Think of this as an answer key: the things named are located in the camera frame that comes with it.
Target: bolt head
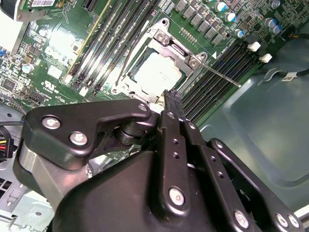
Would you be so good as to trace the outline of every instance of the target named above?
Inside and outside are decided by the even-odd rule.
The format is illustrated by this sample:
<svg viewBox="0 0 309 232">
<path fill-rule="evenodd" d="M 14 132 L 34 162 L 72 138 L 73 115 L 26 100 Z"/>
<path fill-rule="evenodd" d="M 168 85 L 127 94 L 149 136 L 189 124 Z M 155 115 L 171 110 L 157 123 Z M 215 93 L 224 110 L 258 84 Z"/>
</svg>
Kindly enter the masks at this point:
<svg viewBox="0 0 309 232">
<path fill-rule="evenodd" d="M 169 116 L 171 119 L 175 119 L 174 114 L 173 114 L 173 113 L 171 113 L 171 112 L 168 112 L 168 116 Z"/>
<path fill-rule="evenodd" d="M 147 111 L 147 108 L 146 108 L 145 105 L 143 105 L 143 104 L 140 104 L 140 105 L 139 105 L 139 108 L 140 108 L 142 111 Z"/>
<path fill-rule="evenodd" d="M 183 205 L 184 204 L 184 195 L 177 188 L 171 188 L 169 190 L 169 197 L 175 205 Z"/>
<path fill-rule="evenodd" d="M 195 129 L 196 128 L 195 125 L 192 122 L 189 122 L 189 126 L 190 126 L 191 129 Z"/>
<path fill-rule="evenodd" d="M 60 121 L 55 117 L 46 117 L 42 120 L 42 124 L 44 127 L 55 130 L 61 126 Z"/>
<path fill-rule="evenodd" d="M 219 148 L 223 148 L 222 143 L 220 143 L 219 141 L 216 141 L 216 145 L 217 145 Z"/>
<path fill-rule="evenodd" d="M 295 219 L 295 217 L 293 217 L 292 215 L 289 215 L 289 220 L 293 226 L 295 226 L 296 228 L 299 228 L 298 221 Z"/>
<path fill-rule="evenodd" d="M 249 222 L 242 212 L 240 212 L 239 210 L 236 210 L 234 212 L 234 216 L 235 216 L 236 221 L 239 223 L 241 227 L 243 228 L 249 227 Z"/>
<path fill-rule="evenodd" d="M 281 214 L 276 214 L 276 217 L 277 217 L 279 223 L 280 223 L 282 226 L 288 228 L 289 224 L 288 224 L 288 222 L 284 219 L 284 217 L 283 217 Z"/>
<path fill-rule="evenodd" d="M 73 132 L 70 135 L 70 141 L 78 146 L 84 146 L 87 144 L 88 139 L 87 136 L 82 132 Z"/>
</svg>

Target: black dimm slot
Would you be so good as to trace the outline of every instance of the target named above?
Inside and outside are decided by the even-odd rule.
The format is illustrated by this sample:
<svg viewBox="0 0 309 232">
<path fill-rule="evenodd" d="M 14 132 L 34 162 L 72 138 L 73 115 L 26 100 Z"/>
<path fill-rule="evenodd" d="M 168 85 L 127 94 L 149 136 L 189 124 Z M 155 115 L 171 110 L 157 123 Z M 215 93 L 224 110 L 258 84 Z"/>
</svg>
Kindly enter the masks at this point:
<svg viewBox="0 0 309 232">
<path fill-rule="evenodd" d="M 131 13 L 129 10 L 130 10 L 130 8 L 133 4 L 134 4 L 134 1 L 126 1 L 126 4 L 122 8 L 122 9 L 124 9 L 123 12 L 118 12 L 117 17 L 114 18 L 114 20 L 111 22 L 111 24 L 106 25 L 106 27 L 104 28 L 105 33 L 102 37 L 98 38 L 98 45 L 95 49 L 95 54 L 93 54 L 91 56 L 90 62 L 88 62 L 87 67 L 84 68 L 83 72 L 81 73 L 81 75 L 84 76 L 84 79 L 87 78 L 88 73 L 91 70 L 92 66 L 97 61 L 99 56 L 106 49 L 106 45 L 110 42 L 110 39 L 112 38 L 113 34 L 115 33 L 116 29 L 118 28 L 119 22 L 122 22 L 128 16 L 128 14 Z M 120 7 L 121 6 L 118 6 L 116 8 L 115 13 L 117 13 L 117 11 Z"/>
<path fill-rule="evenodd" d="M 214 69 L 218 69 L 219 67 L 221 68 L 223 66 L 223 63 L 226 61 L 226 60 L 229 60 L 230 57 L 232 56 L 232 54 L 235 53 L 235 51 L 239 49 L 239 47 L 237 47 L 236 45 L 231 47 L 227 52 L 225 52 L 223 54 L 223 56 L 218 60 L 218 62 L 216 62 L 212 68 Z M 189 103 L 189 99 L 193 98 L 194 94 L 196 93 L 196 91 L 200 88 L 201 85 L 205 85 L 207 84 L 207 82 L 209 81 L 209 76 L 212 75 L 212 72 L 211 71 L 207 71 L 204 76 L 193 86 L 193 88 L 189 91 L 188 94 L 186 94 L 184 97 L 183 97 L 183 105 L 185 106 L 186 103 Z"/>
<path fill-rule="evenodd" d="M 239 56 L 243 57 L 244 55 L 245 55 L 244 53 L 237 54 L 237 57 L 235 57 L 235 59 L 233 59 L 229 64 L 226 64 L 225 69 L 222 70 L 221 72 L 225 74 L 226 76 L 228 76 L 229 78 L 234 79 L 235 76 L 232 75 L 232 72 L 234 70 L 240 70 L 241 63 L 239 64 L 238 62 L 242 60 L 239 59 Z M 195 98 L 198 100 L 195 101 L 194 105 L 190 106 L 190 110 L 186 112 L 188 114 L 187 117 L 193 118 L 201 110 L 201 108 L 198 106 L 205 105 L 205 103 L 202 103 L 205 101 L 205 98 L 207 100 L 211 99 L 213 94 L 220 92 L 220 89 L 222 88 L 222 86 L 224 86 L 224 84 L 227 83 L 226 80 L 220 78 L 217 75 L 215 75 L 213 79 L 214 79 L 213 83 L 211 85 L 208 85 L 206 88 L 203 88 L 203 91 L 201 91 L 202 93 L 199 94 L 197 98 Z"/>
<path fill-rule="evenodd" d="M 103 23 L 103 25 L 101 25 L 100 29 L 98 30 L 97 34 L 95 37 L 92 38 L 92 41 L 90 43 L 90 46 L 88 47 L 86 53 L 83 55 L 81 61 L 79 62 L 78 65 L 76 65 L 71 74 L 72 75 L 81 75 L 81 73 L 83 72 L 84 68 L 88 67 L 88 64 L 86 64 L 86 67 L 82 68 L 82 65 L 84 64 L 84 62 L 87 59 L 90 59 L 95 56 L 95 54 L 92 54 L 91 52 L 97 50 L 98 46 L 100 45 L 100 40 L 104 37 L 104 35 L 106 34 L 106 30 L 109 28 L 108 22 L 110 19 L 112 19 L 112 21 L 114 21 L 115 17 L 113 17 L 113 15 L 117 15 L 118 17 L 120 17 L 119 14 L 116 14 L 117 11 L 120 9 L 120 7 L 122 6 L 122 0 L 118 0 L 115 5 L 113 6 L 112 10 L 108 13 L 108 15 L 106 16 L 106 19 L 108 19 L 108 21 L 106 23 Z"/>
<path fill-rule="evenodd" d="M 126 51 L 128 45 L 132 43 L 132 40 L 136 36 L 136 33 L 138 33 L 142 29 L 142 27 L 144 26 L 144 24 L 145 24 L 144 20 L 146 18 L 148 18 L 148 15 L 154 10 L 154 8 L 157 6 L 158 2 L 159 2 L 159 0 L 154 0 L 154 2 L 152 4 L 149 4 L 149 6 L 148 6 L 149 9 L 145 13 L 145 15 L 143 16 L 143 20 L 141 20 L 140 23 L 138 24 L 138 26 L 135 28 L 135 31 L 131 34 L 131 37 L 125 43 L 125 46 L 122 47 L 121 51 L 118 51 L 117 56 L 110 63 L 109 67 L 107 68 L 107 72 L 104 74 L 103 78 L 101 78 L 101 80 L 96 84 L 95 88 L 93 89 L 93 94 L 94 95 L 96 95 L 98 93 L 98 91 L 100 90 L 102 85 L 105 83 L 108 75 L 116 67 L 116 65 L 118 64 L 118 62 L 121 59 L 121 56 L 123 56 L 123 53 Z"/>
<path fill-rule="evenodd" d="M 218 70 L 219 72 L 226 74 L 228 73 L 228 69 L 231 67 L 231 64 L 235 64 L 237 62 L 237 60 L 239 60 L 239 56 L 241 56 L 242 53 L 239 54 L 235 54 L 235 52 L 228 54 L 228 56 L 225 58 L 226 62 L 220 62 L 218 65 L 220 65 L 220 67 L 218 68 L 216 65 L 216 70 Z M 204 79 L 204 81 L 199 85 L 199 88 L 201 88 L 202 86 L 204 86 L 203 91 L 196 91 L 195 93 L 193 93 L 191 99 L 189 101 L 186 102 L 184 109 L 187 110 L 187 108 L 194 108 L 195 105 L 197 105 L 199 103 L 199 101 L 201 100 L 201 98 L 203 97 L 203 94 L 205 94 L 205 91 L 208 90 L 208 88 L 212 88 L 215 85 L 215 82 L 218 81 L 219 79 L 217 78 L 218 76 L 215 75 L 214 73 L 210 72 L 210 74 L 207 76 L 207 78 Z"/>
<path fill-rule="evenodd" d="M 139 30 L 141 30 L 141 28 L 144 25 L 144 20 L 146 18 L 148 18 L 149 13 L 153 10 L 154 6 L 156 6 L 158 0 L 153 0 L 153 3 L 150 3 L 151 1 L 144 1 L 143 5 L 142 5 L 142 13 L 139 15 L 134 15 L 134 19 L 132 20 L 133 23 L 131 25 L 127 25 L 127 28 L 124 32 L 124 35 L 129 33 L 129 39 L 127 39 L 123 44 L 121 44 L 121 39 L 122 37 L 120 36 L 119 40 L 118 40 L 118 44 L 116 44 L 119 48 L 116 56 L 113 58 L 112 62 L 109 64 L 108 68 L 106 69 L 106 72 L 108 72 L 109 70 L 112 70 L 113 67 L 115 67 L 115 64 L 117 63 L 117 61 L 119 60 L 119 58 L 123 55 L 123 52 L 125 52 L 129 42 L 134 38 L 135 34 L 139 32 Z M 131 27 L 134 23 L 138 23 L 140 21 L 140 23 L 138 24 L 137 27 L 135 27 L 132 31 Z M 111 53 L 114 52 L 114 50 L 111 50 L 110 53 L 108 53 L 106 55 L 106 57 L 109 57 L 111 55 Z M 104 67 L 107 63 L 107 59 L 105 59 L 105 61 L 103 62 L 102 67 Z M 101 86 L 107 78 L 106 72 L 104 73 L 103 76 L 100 77 L 99 82 L 97 83 L 97 85 Z"/>
<path fill-rule="evenodd" d="M 106 65 L 106 63 L 108 62 L 108 57 L 110 57 L 110 55 L 112 54 L 112 52 L 114 51 L 114 49 L 116 48 L 116 46 L 119 44 L 122 35 L 127 33 L 127 30 L 130 28 L 131 22 L 135 22 L 137 15 L 135 14 L 135 12 L 140 9 L 143 8 L 145 6 L 146 2 L 145 1 L 140 1 L 138 5 L 135 5 L 134 8 L 130 11 L 130 15 L 128 16 L 128 19 L 126 19 L 126 23 L 123 25 L 123 27 L 118 31 L 118 37 L 115 37 L 115 39 L 113 40 L 112 46 L 111 47 L 105 47 L 105 51 L 101 51 L 101 54 L 104 54 L 103 58 L 100 58 L 100 64 L 96 67 L 96 70 L 94 71 L 94 73 L 90 74 L 90 78 L 88 81 L 87 86 L 90 87 L 93 85 L 94 80 L 98 77 L 99 72 L 101 71 L 101 69 Z"/>
<path fill-rule="evenodd" d="M 238 81 L 240 80 L 254 65 L 256 64 L 256 59 L 252 57 L 245 56 L 240 63 L 238 63 L 230 72 L 230 78 Z M 218 85 L 217 88 L 213 89 L 208 95 L 207 98 L 204 97 L 204 101 L 199 105 L 201 107 L 198 110 L 194 110 L 190 113 L 189 118 L 196 122 L 198 121 L 205 113 L 207 113 L 218 100 L 222 99 L 224 95 L 233 87 L 233 85 L 223 79 L 221 79 L 221 85 Z"/>
<path fill-rule="evenodd" d="M 253 68 L 253 66 L 255 65 L 255 62 L 251 62 L 251 64 L 246 67 L 240 74 L 239 77 L 236 79 L 236 81 L 239 81 L 243 75 L 245 75 L 251 68 Z M 209 102 L 208 104 L 205 104 L 203 109 L 201 110 L 201 112 L 199 113 L 199 116 L 194 116 L 191 118 L 191 120 L 193 122 L 197 122 L 205 113 L 207 113 L 216 103 L 219 99 L 223 98 L 224 95 L 226 93 L 228 93 L 228 91 L 233 87 L 233 85 L 231 83 L 226 84 L 226 86 L 224 87 L 224 89 L 222 91 L 220 91 L 220 95 L 217 96 L 217 98 L 215 100 L 213 100 L 212 102 Z"/>
</svg>

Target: barcode sticker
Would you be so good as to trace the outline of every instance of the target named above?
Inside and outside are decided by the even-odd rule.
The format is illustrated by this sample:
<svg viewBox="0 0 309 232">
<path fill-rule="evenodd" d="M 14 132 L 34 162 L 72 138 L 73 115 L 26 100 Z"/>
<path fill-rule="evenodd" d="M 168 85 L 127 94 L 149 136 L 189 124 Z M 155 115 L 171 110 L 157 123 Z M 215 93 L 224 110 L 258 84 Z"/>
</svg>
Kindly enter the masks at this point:
<svg viewBox="0 0 309 232">
<path fill-rule="evenodd" d="M 39 6 L 52 6 L 54 5 L 55 0 L 34 0 L 32 3 L 32 7 L 39 7 Z"/>
</svg>

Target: motherboard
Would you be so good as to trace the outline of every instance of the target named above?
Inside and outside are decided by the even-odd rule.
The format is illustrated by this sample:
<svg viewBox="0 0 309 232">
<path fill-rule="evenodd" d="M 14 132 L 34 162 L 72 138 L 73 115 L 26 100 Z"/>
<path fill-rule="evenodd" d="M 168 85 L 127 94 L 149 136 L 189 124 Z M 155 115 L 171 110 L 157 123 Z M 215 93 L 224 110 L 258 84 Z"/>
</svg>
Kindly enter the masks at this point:
<svg viewBox="0 0 309 232">
<path fill-rule="evenodd" d="M 309 18 L 303 0 L 23 3 L 48 13 L 29 22 L 17 52 L 0 47 L 0 97 L 9 105 L 164 104 L 163 91 L 174 88 L 198 125 L 237 90 L 205 66 L 243 84 Z"/>
</svg>

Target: black connector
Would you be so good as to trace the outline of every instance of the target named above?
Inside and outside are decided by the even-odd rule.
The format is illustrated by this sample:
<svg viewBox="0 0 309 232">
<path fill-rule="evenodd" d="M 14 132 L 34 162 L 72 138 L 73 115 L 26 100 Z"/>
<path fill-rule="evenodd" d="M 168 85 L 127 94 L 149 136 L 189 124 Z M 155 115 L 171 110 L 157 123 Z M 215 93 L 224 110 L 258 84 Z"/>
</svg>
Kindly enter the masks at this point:
<svg viewBox="0 0 309 232">
<path fill-rule="evenodd" d="M 92 12 L 95 9 L 97 3 L 98 0 L 85 0 L 83 3 L 83 8 L 88 12 Z"/>
<path fill-rule="evenodd" d="M 4 150 L 0 149 L 0 160 L 11 159 L 14 152 L 14 139 L 0 139 L 0 147 L 5 147 Z"/>
</svg>

